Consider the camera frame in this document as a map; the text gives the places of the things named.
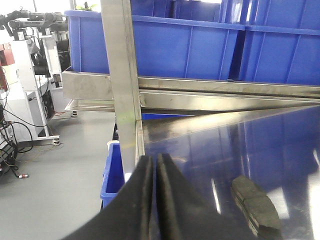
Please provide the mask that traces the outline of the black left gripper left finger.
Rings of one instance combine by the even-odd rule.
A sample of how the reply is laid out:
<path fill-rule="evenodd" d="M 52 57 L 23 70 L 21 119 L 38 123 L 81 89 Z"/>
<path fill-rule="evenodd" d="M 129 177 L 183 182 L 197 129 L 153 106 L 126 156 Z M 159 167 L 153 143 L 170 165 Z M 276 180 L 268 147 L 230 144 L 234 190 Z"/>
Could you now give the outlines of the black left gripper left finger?
<path fill-rule="evenodd" d="M 64 240 L 148 240 L 154 164 L 142 155 L 129 180 L 95 217 Z"/>

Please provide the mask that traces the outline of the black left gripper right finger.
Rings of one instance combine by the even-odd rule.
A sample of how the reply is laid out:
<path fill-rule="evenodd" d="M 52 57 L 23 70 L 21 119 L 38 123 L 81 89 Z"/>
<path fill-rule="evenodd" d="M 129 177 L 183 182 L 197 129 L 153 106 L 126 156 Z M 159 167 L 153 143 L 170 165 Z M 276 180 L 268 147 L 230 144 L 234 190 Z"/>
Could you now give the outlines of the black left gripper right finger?
<path fill-rule="evenodd" d="M 245 226 L 219 214 L 183 176 L 168 153 L 156 161 L 156 205 L 163 240 L 254 240 Z"/>

